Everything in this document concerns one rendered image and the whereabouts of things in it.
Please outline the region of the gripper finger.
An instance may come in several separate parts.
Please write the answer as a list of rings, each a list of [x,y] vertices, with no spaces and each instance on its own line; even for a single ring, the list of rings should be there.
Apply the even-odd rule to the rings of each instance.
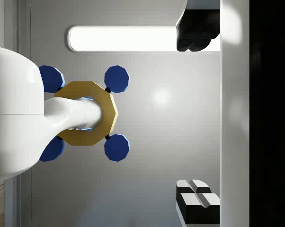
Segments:
[[[177,25],[176,48],[179,52],[198,52],[220,34],[220,10],[186,9]]]
[[[220,224],[220,198],[197,179],[176,182],[176,210],[182,225]]]

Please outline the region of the drone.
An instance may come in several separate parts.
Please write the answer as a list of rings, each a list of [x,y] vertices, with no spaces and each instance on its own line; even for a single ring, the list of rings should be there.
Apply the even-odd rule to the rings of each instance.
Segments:
[[[63,74],[52,66],[43,65],[39,70],[44,91],[54,94],[44,102],[44,116],[55,133],[40,161],[57,159],[63,153],[65,143],[92,146],[102,139],[106,139],[104,151],[109,160],[125,159],[130,151],[129,140],[111,132],[118,117],[112,92],[127,89],[127,71],[118,65],[110,67],[105,72],[106,88],[102,88],[92,81],[73,81],[66,85]]]

